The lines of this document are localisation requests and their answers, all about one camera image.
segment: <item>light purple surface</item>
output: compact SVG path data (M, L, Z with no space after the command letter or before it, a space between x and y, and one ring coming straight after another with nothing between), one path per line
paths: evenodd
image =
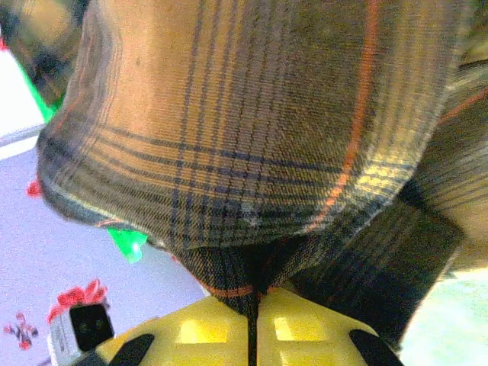
M48 310L60 292L99 278L108 286L116 333L164 316L203 297L196 280L168 255L148 246L130 265L103 229L65 221L25 189L35 178L34 150L0 161L0 327L15 314L39 329L27 351L0 334L0 364L33 366L48 357Z

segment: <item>orange stripe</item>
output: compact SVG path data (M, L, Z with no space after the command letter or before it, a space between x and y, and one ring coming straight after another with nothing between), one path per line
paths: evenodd
M239 296L252 294L253 291L252 285L245 286L245 287L231 288L229 290L219 290L215 287L208 286L201 281L199 282L203 287L205 287L206 290L208 290L212 295L215 295L217 297L225 297L225 298L239 297Z
M368 20L366 24L366 38L364 39L364 46L361 53L361 65L359 69L359 90L356 97L355 110L352 118L351 139L349 140L347 153L345 155L344 163L342 164L342 172L335 182L335 187L329 194L325 205L307 228L306 233L314 230L322 223L323 219L329 213L330 207L334 205L342 193L349 176L351 174L354 160L359 150L359 143L361 141L361 128L366 114L366 107L368 106L369 88L371 84L371 74L373 72L374 48L376 44L377 25L378 25L378 8L380 0L370 0L368 2Z
M445 121L451 119L456 114L460 113L463 109L468 108L470 105L472 105L473 103L476 103L477 101L480 101L481 99L483 99L487 95L488 95L488 88L485 88L482 91L480 91L478 94L473 95L472 97L468 98L466 101L459 104L456 108L451 109L448 113L443 115L441 117L441 119L439 120L439 123L443 124Z

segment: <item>small electronic device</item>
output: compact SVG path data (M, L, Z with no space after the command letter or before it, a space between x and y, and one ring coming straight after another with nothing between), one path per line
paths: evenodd
M51 363L67 366L114 337L111 321L100 304L72 307L51 323L48 338Z

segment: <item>yellow plastic piece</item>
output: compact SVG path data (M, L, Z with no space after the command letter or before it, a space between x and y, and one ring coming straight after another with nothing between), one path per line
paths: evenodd
M365 324L276 289L262 299L258 317L258 366L368 366L349 331Z
M246 366L248 322L213 297L151 319L107 341L97 353L109 363L122 344L155 336L141 366ZM349 338L365 324L277 289L262 299L258 366L368 366Z
M97 347L109 363L122 344L155 336L140 366L247 366L247 318L213 297L152 319Z

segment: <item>plaid fabric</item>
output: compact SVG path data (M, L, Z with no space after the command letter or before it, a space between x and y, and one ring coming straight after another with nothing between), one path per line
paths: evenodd
M461 239L421 179L402 187L439 121L475 105L454 77L461 56L483 63L461 42L472 14L455 0L92 0L38 143L46 201L148 233L252 325L293 278L395 346Z
M461 67L451 87L448 112L405 193L463 229L464 250L455 268L483 267L488 258L488 64Z

